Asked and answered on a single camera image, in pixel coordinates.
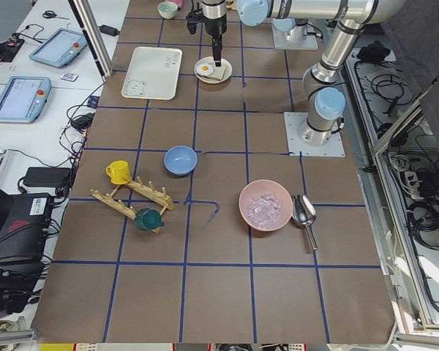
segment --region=brown tiled table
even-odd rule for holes
[[[32,325],[40,341],[384,343],[394,315],[346,136],[345,158],[288,155],[282,113],[307,110],[301,78],[320,51],[275,50],[270,25],[232,13],[223,53],[233,76],[210,86],[193,74],[211,48],[205,33],[188,34],[188,4],[174,20],[156,5],[129,5]],[[121,96],[137,46],[183,51],[173,100]],[[178,144],[198,152],[181,178],[162,163]],[[91,197],[112,190],[105,167],[116,159],[173,196],[161,233]],[[292,224],[245,225],[239,193],[261,178],[309,195],[318,252]],[[128,189],[117,197],[153,206]]]

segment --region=small card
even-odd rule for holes
[[[78,78],[78,75],[74,75],[73,73],[64,73],[61,75],[60,79],[62,80],[68,80],[70,82],[74,82]]]

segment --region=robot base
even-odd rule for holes
[[[313,35],[302,35],[302,28],[295,27],[289,34],[278,31],[271,26],[273,31],[273,41],[275,48],[277,49],[289,49],[289,50],[317,50],[317,40]]]
[[[311,146],[298,136],[299,124],[307,118],[307,113],[285,112],[286,138],[288,151],[296,156],[345,157],[342,138],[339,133],[333,134],[323,146]]]

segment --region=metal scoop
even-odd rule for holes
[[[314,223],[317,215],[315,214],[314,206],[310,203],[306,195],[293,195],[293,219],[298,227],[304,227],[312,245],[312,250],[317,250],[317,243],[315,242],[314,234],[310,228]]]

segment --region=tablet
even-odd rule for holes
[[[58,29],[29,58],[54,67],[68,65],[86,47],[85,37],[76,31]]]
[[[10,77],[0,96],[0,123],[31,123],[50,92],[47,77]]]

